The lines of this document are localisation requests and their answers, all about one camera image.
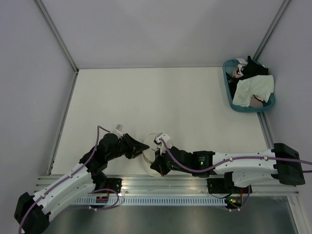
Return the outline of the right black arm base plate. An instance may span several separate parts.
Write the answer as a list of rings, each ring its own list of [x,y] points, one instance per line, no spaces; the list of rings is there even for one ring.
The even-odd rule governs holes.
[[[225,186],[223,178],[208,178],[207,188],[209,194],[230,194],[231,190]]]

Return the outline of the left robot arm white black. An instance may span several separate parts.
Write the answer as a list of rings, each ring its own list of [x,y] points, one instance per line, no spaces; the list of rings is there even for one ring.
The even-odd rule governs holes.
[[[125,156],[133,159],[149,146],[129,134],[107,133],[97,138],[95,146],[68,173],[46,188],[30,195],[23,193],[17,202],[14,218],[20,234],[41,234],[50,222],[78,198],[93,193],[118,192],[107,186],[103,173],[110,160]]]

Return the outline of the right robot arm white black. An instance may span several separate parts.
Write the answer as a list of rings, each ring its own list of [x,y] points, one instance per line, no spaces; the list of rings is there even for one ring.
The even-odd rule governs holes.
[[[213,151],[189,153],[175,146],[162,146],[155,151],[150,168],[161,176],[170,171],[202,178],[223,175],[224,190],[233,193],[238,188],[271,180],[289,186],[304,185],[304,172],[299,160],[299,153],[284,143],[276,143],[272,149],[246,154]]]

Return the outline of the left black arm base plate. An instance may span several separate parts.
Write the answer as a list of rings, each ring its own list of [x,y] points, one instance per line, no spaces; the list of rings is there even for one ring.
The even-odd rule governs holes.
[[[106,178],[104,182],[96,185],[95,190],[99,189],[112,189],[117,193],[120,193],[122,187],[121,178]]]

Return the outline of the round white mesh laundry bag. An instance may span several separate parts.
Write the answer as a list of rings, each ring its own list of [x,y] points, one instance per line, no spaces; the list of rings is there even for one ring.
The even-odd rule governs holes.
[[[163,175],[160,175],[158,172],[150,169],[150,165],[156,159],[156,150],[160,149],[161,153],[166,153],[166,149],[161,148],[154,143],[154,138],[156,135],[157,134],[149,134],[149,136],[146,137],[143,141],[143,143],[148,145],[150,148],[148,150],[145,150],[142,154],[142,168],[148,175],[152,177],[161,177]]]

